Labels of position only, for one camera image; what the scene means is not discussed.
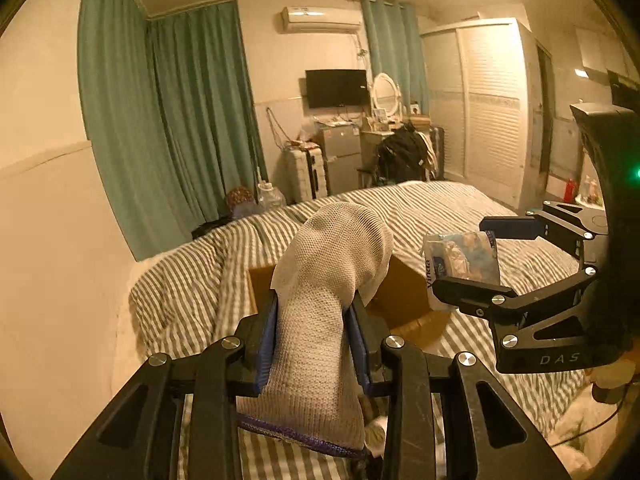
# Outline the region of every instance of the black mechanical arm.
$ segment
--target black mechanical arm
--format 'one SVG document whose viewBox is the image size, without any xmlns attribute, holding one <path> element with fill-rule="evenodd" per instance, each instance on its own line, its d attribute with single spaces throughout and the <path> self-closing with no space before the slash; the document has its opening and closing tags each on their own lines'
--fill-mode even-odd
<svg viewBox="0 0 640 480">
<path fill-rule="evenodd" d="M 190 480 L 241 480 L 236 396 L 257 396 L 273 357 L 278 301 L 203 353 L 151 356 L 78 441 L 52 480 L 175 480 L 184 399 L 193 394 Z M 431 394 L 442 399 L 449 478 L 568 480 L 545 439 L 471 353 L 425 354 L 369 316 L 344 314 L 358 382 L 389 397 L 383 480 L 434 480 Z M 505 463 L 517 465 L 505 468 Z"/>
<path fill-rule="evenodd" d="M 578 260 L 578 273 L 522 296 L 458 278 L 433 283 L 439 300 L 489 321 L 501 373 L 610 364 L 638 333 L 640 119 L 612 105 L 572 111 L 601 177 L 606 213 L 547 201 L 524 217 L 484 218 L 479 228 L 497 238 L 544 238 Z"/>
</svg>

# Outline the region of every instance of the clothes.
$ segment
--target clothes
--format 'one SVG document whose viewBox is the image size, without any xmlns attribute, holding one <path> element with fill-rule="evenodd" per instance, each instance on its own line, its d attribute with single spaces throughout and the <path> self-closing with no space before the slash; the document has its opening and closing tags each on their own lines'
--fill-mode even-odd
<svg viewBox="0 0 640 480">
<path fill-rule="evenodd" d="M 350 202 L 318 210 L 275 267 L 276 348 L 257 399 L 238 398 L 238 425 L 334 456 L 364 446 L 361 391 L 342 323 L 356 290 L 364 304 L 386 276 L 393 235 Z"/>
<path fill-rule="evenodd" d="M 440 173 L 440 168 L 438 167 L 438 157 L 433 149 L 433 143 L 427 134 L 418 131 L 416 131 L 416 133 L 422 137 L 422 140 L 427 146 L 427 180 L 436 180 Z"/>
</svg>

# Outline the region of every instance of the cardboard box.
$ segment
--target cardboard box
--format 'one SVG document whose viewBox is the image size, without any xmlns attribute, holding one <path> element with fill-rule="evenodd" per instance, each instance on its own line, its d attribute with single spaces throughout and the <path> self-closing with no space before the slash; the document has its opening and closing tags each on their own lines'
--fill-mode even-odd
<svg viewBox="0 0 640 480">
<path fill-rule="evenodd" d="M 267 300 L 275 266 L 247 271 L 252 309 L 257 312 Z M 395 256 L 389 270 L 373 297 L 367 312 L 386 321 L 391 333 L 401 335 L 423 350 L 437 341 L 449 321 L 449 312 L 429 308 L 424 276 L 415 272 Z"/>
</svg>

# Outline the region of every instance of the striped bedsheet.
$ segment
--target striped bedsheet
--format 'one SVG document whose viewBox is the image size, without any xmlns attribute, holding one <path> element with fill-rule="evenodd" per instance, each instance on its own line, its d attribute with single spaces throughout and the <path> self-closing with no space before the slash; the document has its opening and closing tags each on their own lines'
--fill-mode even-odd
<svg viewBox="0 0 640 480">
<path fill-rule="evenodd" d="M 471 186 L 415 182 L 356 190 L 235 221 L 179 248 L 134 286 L 129 301 L 148 353 L 184 357 L 232 334 L 239 320 L 250 314 L 246 270 L 276 264 L 297 229 L 320 207 L 338 200 L 357 202 L 379 213 L 394 233 L 394 254 L 423 275 L 419 250 L 424 234 L 474 231 L 484 216 L 513 215 Z M 498 260 L 502 284 L 519 294 L 577 271 L 575 260 L 540 239 L 498 240 Z M 582 371 L 499 374 L 488 323 L 455 313 L 438 353 L 453 356 L 460 351 L 478 356 L 545 436 L 584 386 Z M 436 438 L 442 442 L 442 417 L 434 406 Z M 378 412 L 375 403 L 364 403 L 367 420 Z M 181 478 L 185 477 L 189 419 L 187 402 L 180 445 Z M 323 456 L 244 430 L 239 430 L 239 442 L 245 480 L 350 478 L 347 459 Z"/>
</svg>

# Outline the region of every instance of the red bottle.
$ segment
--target red bottle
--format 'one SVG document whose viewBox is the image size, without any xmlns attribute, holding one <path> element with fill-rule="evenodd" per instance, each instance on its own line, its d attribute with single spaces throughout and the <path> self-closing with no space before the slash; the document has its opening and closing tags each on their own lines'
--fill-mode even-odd
<svg viewBox="0 0 640 480">
<path fill-rule="evenodd" d="M 574 202 L 575 190 L 577 189 L 577 187 L 578 185 L 575 183 L 574 179 L 570 178 L 567 181 L 564 188 L 564 198 L 562 199 L 565 204 L 571 204 Z"/>
</svg>

